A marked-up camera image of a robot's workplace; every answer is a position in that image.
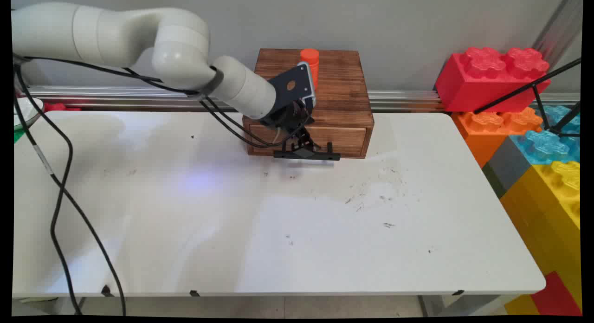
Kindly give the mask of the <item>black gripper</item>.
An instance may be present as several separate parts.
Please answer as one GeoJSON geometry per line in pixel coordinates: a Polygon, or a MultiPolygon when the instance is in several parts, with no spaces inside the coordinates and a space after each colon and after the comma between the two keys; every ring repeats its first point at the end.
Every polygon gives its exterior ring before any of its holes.
{"type": "Polygon", "coordinates": [[[319,152],[320,145],[314,143],[306,124],[313,118],[302,101],[276,99],[271,110],[259,119],[259,123],[270,129],[280,129],[284,138],[291,138],[291,152],[310,150],[319,152]]]}

